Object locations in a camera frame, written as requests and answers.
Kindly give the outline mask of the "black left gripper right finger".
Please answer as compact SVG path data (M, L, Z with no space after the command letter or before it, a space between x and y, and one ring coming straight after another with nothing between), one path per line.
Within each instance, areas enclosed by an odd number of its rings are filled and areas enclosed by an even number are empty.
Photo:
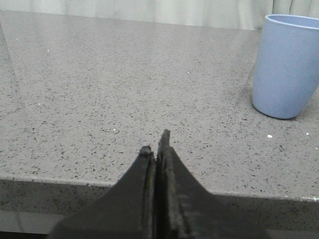
M250 219L231 211L192 176L164 130L158 147L156 200L159 239L267 239Z

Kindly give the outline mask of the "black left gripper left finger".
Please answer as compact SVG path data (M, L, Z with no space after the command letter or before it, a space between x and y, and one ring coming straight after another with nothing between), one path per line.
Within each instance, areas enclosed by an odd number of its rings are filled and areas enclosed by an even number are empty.
M99 200L60 221L50 239L152 239L156 162L143 146L124 176Z

